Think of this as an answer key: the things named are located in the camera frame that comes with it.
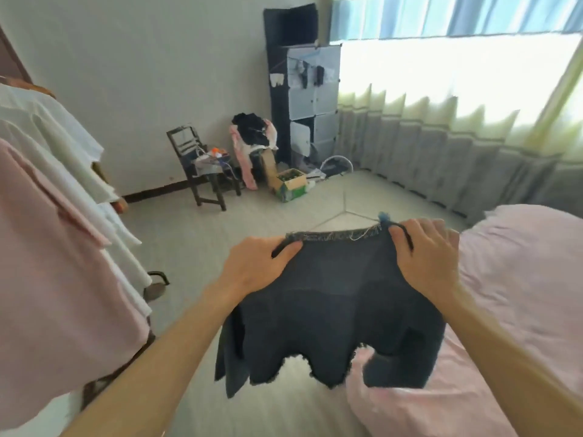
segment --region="floor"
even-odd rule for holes
[[[202,186],[201,196],[210,194]],[[220,272],[229,248],[244,237],[290,231],[368,227],[379,211],[392,220],[442,218],[465,229],[458,216],[366,171],[336,176],[306,196],[282,204],[267,190],[226,193],[227,212],[218,205],[197,207],[190,190],[131,205],[124,217],[142,240],[136,256],[148,270],[163,270],[167,293],[152,303],[152,324],[160,334]],[[310,378],[301,358],[290,358],[269,384],[241,389],[228,400],[224,382],[214,382],[217,338],[205,355],[176,412],[168,437],[367,436],[350,411],[343,388],[328,390]]]

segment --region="hand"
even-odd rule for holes
[[[392,225],[390,235],[397,249],[397,264],[405,280],[442,311],[459,288],[459,233],[441,219],[402,222],[413,242],[409,248],[403,229]]]
[[[245,238],[231,248],[217,285],[234,291],[239,301],[268,286],[302,248],[302,242],[293,242],[272,258],[271,253],[284,238]]]

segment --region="curtain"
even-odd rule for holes
[[[582,29],[583,0],[334,0],[330,40]]]
[[[336,154],[470,224],[505,203],[583,217],[578,44],[558,34],[344,43]]]

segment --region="forearm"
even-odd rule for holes
[[[580,436],[583,405],[463,288],[438,307],[521,437]]]
[[[209,286],[62,437],[160,437],[200,360],[238,301],[232,291]]]

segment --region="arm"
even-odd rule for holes
[[[459,234],[446,230],[441,220],[409,220],[403,225],[413,251],[399,227],[391,227],[390,234],[404,278],[441,311],[518,435],[581,435],[581,402],[460,285]]]
[[[231,249],[219,279],[61,437],[160,437],[225,318],[243,298],[265,288],[300,250],[283,237],[247,238]]]

